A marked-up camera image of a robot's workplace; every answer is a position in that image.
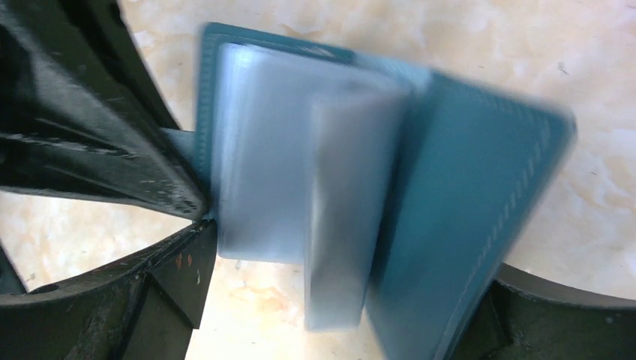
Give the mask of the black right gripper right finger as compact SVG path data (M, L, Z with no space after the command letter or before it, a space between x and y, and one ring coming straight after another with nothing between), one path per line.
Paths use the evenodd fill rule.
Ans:
M634 359L635 301L502 265L450 359Z

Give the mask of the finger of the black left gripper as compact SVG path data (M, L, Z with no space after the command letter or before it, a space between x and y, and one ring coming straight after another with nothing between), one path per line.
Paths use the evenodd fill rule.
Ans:
M208 194L117 1L1 3L1 189L196 220Z

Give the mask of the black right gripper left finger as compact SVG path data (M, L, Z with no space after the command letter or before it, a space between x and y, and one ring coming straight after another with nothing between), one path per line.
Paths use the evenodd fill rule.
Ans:
M183 359L201 325L216 250L216 223L201 220L30 291L3 253L1 357Z

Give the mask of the teal card holder wallet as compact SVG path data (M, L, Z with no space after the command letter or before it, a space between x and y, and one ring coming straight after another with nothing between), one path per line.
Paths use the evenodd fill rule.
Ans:
M196 129L217 252L304 272L304 325L367 313L388 359L448 359L576 138L566 109L429 67L203 26Z

